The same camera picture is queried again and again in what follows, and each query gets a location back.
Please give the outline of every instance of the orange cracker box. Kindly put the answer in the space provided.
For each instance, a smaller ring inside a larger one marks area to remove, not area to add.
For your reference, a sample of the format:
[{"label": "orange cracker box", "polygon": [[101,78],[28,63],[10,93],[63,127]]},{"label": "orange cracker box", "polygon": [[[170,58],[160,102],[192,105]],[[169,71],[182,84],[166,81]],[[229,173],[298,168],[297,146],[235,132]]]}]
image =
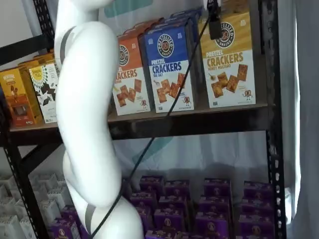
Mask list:
[{"label": "orange cracker box", "polygon": [[143,33],[143,29],[136,29],[118,37],[120,65],[113,96],[119,116],[149,112],[153,105]]},{"label": "orange cracker box", "polygon": [[21,127],[42,122],[41,111],[26,67],[1,71],[0,84],[13,126]]}]

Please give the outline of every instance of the honey mustard pretzel crackers box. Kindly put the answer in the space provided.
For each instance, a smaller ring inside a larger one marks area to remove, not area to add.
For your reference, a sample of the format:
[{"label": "honey mustard pretzel crackers box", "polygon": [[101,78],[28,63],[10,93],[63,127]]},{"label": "honey mustard pretzel crackers box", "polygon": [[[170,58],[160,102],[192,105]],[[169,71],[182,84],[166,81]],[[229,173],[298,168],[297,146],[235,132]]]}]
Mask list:
[{"label": "honey mustard pretzel crackers box", "polygon": [[[199,32],[206,20],[206,16],[199,20]],[[211,40],[206,28],[200,41],[209,106],[253,105],[256,93],[248,8],[222,14],[221,28],[220,39]]]}]

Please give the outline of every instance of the pretzel logo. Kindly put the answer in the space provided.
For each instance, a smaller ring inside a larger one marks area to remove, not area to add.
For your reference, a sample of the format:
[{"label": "pretzel logo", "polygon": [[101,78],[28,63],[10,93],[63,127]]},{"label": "pretzel logo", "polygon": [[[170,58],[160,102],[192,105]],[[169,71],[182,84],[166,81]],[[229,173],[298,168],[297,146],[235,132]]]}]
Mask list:
[{"label": "pretzel logo", "polygon": [[158,50],[162,57],[169,57],[174,51],[174,42],[170,35],[163,34],[158,40]]},{"label": "pretzel logo", "polygon": [[222,32],[222,37],[215,40],[216,44],[220,46],[221,48],[227,48],[234,42],[235,29],[230,23],[222,22],[221,32]]},{"label": "pretzel logo", "polygon": [[120,45],[120,65],[121,66],[127,65],[127,63],[129,62],[129,59],[130,59],[130,54],[128,49],[125,46]]}]

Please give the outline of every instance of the white robotic arm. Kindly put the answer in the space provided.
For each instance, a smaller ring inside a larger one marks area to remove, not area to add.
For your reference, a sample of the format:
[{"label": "white robotic arm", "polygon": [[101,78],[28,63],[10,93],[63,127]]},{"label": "white robotic arm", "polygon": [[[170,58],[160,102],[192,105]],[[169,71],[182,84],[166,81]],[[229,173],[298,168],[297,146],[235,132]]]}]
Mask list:
[{"label": "white robotic arm", "polygon": [[[112,0],[60,0],[55,57],[61,67],[58,127],[66,147],[63,172],[82,224],[92,233],[114,203],[122,182],[107,125],[119,61],[117,38],[98,22]],[[122,198],[96,239],[142,239],[135,208]]]}]

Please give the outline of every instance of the yellow cracker box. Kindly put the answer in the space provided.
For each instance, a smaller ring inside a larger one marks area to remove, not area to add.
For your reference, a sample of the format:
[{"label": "yellow cracker box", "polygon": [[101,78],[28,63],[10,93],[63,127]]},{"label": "yellow cracker box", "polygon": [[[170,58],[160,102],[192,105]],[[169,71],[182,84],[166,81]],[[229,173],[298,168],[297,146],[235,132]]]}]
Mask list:
[{"label": "yellow cracker box", "polygon": [[26,67],[1,71],[0,84],[12,116],[13,126],[32,125],[42,121],[41,111]]},{"label": "yellow cracker box", "polygon": [[[198,24],[201,32],[207,17]],[[222,37],[200,41],[210,108],[256,103],[249,10],[221,17]]]}]

